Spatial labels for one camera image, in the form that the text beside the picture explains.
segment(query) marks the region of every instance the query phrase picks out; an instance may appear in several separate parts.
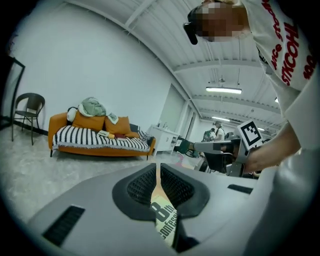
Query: ceiling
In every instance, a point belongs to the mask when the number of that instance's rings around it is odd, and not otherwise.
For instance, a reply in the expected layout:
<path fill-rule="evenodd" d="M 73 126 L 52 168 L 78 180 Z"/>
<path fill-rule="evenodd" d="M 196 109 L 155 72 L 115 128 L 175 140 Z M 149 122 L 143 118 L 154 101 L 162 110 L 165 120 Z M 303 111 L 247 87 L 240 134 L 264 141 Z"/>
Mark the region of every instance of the ceiling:
<path fill-rule="evenodd" d="M 182 24 L 202 0 L 67 0 L 96 12 L 135 36 L 159 58 L 202 119 L 254 120 L 269 135 L 283 119 L 276 94 L 260 63 L 252 36 L 192 45 Z M 207 86 L 242 89 L 242 94 L 207 92 Z"/>

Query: white table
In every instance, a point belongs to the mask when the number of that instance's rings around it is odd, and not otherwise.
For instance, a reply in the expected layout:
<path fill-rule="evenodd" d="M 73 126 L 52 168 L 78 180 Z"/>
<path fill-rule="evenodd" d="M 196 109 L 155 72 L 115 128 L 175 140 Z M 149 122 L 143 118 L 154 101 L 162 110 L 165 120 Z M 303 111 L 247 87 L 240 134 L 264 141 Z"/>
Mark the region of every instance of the white table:
<path fill-rule="evenodd" d="M 158 151 L 171 151 L 172 154 L 179 137 L 177 132 L 152 125 L 149 133 L 155 137 L 154 156 Z"/>

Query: black metal chair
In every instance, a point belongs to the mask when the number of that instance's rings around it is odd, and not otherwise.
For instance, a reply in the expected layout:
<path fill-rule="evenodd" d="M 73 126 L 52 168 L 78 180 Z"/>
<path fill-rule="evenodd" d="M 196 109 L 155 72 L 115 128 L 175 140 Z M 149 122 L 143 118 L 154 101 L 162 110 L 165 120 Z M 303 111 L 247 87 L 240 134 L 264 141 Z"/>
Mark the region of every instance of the black metal chair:
<path fill-rule="evenodd" d="M 17 110 L 19 102 L 21 102 L 24 99 L 28 99 L 25 106 L 25 110 Z M 21 128 L 21 131 L 23 131 L 25 119 L 27 119 L 31 123 L 31 143 L 32 145 L 34 145 L 34 137 L 33 137 L 34 119 L 36 120 L 36 124 L 39 129 L 38 115 L 42 110 L 42 108 L 45 106 L 45 103 L 46 103 L 45 98 L 36 93 L 24 93 L 24 94 L 21 94 L 16 99 L 14 113 L 12 116 L 12 141 L 14 141 L 14 120 L 23 119 L 22 128 Z M 23 116 L 23 118 L 15 118 L 15 114 Z"/>

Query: ceiling light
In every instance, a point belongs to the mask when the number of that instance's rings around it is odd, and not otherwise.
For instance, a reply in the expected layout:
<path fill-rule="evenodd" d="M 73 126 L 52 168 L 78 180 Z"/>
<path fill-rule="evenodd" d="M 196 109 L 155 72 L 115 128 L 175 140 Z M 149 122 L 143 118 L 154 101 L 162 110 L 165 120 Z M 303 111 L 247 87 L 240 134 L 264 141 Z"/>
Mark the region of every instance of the ceiling light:
<path fill-rule="evenodd" d="M 215 117 L 215 116 L 213 116 L 212 118 L 218 119 L 218 120 L 222 120 L 222 121 L 226 121 L 226 122 L 230 122 L 229 119 L 225 119 L 225 118 L 221 118 L 221 117 Z"/>
<path fill-rule="evenodd" d="M 216 93 L 229 93 L 229 94 L 241 94 L 242 90 L 237 88 L 226 88 L 226 87 L 207 87 L 205 88 L 207 92 Z"/>

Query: striped blanket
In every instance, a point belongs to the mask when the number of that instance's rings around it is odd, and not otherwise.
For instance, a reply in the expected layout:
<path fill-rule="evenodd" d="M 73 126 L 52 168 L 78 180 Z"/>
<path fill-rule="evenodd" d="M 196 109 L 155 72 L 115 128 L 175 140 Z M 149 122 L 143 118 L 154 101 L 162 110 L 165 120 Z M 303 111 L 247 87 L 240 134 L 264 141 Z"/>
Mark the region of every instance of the striped blanket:
<path fill-rule="evenodd" d="M 62 127 L 53 136 L 52 148 L 57 150 L 59 146 L 65 146 L 85 149 L 112 148 L 149 152 L 150 147 L 147 144 L 148 134 L 143 131 L 139 131 L 138 133 L 142 139 L 127 137 L 125 141 L 120 141 L 100 136 L 97 131 L 91 129 L 67 125 Z"/>

